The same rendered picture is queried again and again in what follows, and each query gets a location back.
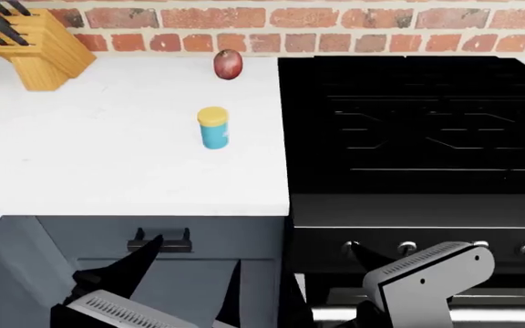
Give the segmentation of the blue yogurt cup yellow lid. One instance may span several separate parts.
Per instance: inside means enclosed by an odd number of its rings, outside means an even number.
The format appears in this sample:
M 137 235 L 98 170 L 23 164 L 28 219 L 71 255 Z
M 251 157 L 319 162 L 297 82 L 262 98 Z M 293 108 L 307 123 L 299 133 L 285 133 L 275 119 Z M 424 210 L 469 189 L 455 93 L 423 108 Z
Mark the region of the blue yogurt cup yellow lid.
M 202 144 L 207 149 L 222 149 L 229 143 L 229 114 L 225 108 L 202 108 L 197 116 Z

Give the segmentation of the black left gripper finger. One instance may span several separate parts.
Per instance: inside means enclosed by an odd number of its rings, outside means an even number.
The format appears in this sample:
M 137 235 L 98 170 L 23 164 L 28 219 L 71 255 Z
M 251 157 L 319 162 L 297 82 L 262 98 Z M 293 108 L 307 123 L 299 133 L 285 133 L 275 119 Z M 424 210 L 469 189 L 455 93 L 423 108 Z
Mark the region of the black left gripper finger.
M 232 271 L 221 309 L 213 324 L 240 324 L 242 262 L 237 261 Z
M 72 278 L 76 286 L 72 289 L 71 300 L 75 301 L 99 290 L 129 299 L 160 253 L 162 243 L 163 237 L 160 234 L 108 267 L 74 272 Z

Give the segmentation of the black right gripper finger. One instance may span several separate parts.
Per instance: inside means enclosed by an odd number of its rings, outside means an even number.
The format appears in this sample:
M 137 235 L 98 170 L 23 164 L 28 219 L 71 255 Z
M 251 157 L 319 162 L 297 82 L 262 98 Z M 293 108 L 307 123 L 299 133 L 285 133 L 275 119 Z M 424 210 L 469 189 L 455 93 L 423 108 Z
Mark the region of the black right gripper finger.
M 291 275 L 290 306 L 289 328 L 317 328 L 294 273 Z
M 360 243 L 352 243 L 350 250 L 355 261 L 354 267 L 362 272 L 371 272 L 397 261 L 397 259 L 372 251 Z

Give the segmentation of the black stove range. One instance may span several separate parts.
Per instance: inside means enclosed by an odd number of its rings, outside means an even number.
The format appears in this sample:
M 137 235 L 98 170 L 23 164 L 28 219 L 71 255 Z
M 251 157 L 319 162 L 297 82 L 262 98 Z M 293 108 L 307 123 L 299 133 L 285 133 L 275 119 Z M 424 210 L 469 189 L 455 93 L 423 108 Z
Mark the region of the black stove range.
M 404 241 L 486 241 L 493 274 L 449 310 L 525 305 L 525 59 L 314 56 L 278 71 L 291 202 L 279 328 L 293 273 L 311 310 L 356 310 L 317 328 L 391 328 L 352 243 L 400 260 Z

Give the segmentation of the wooden knife block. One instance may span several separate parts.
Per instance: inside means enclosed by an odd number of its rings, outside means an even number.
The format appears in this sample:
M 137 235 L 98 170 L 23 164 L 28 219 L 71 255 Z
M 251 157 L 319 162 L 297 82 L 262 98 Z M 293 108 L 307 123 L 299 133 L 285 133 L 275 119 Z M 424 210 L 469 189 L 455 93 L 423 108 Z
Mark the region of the wooden knife block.
M 5 19 L 27 44 L 20 45 L 0 32 L 7 43 L 0 56 L 10 62 L 29 91 L 54 91 L 77 78 L 96 57 L 46 9 L 31 15 L 11 10 Z

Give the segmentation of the grey cabinet drawer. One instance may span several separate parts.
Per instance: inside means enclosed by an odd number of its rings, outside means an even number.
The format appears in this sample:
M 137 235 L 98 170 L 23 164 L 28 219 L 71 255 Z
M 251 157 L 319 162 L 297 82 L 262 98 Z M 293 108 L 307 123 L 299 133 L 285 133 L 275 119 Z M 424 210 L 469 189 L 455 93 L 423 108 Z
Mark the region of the grey cabinet drawer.
M 118 259 L 138 229 L 145 238 L 179 240 L 190 231 L 190 252 L 162 253 L 161 259 L 278 259 L 283 217 L 209 216 L 39 216 L 61 253 L 69 259 Z

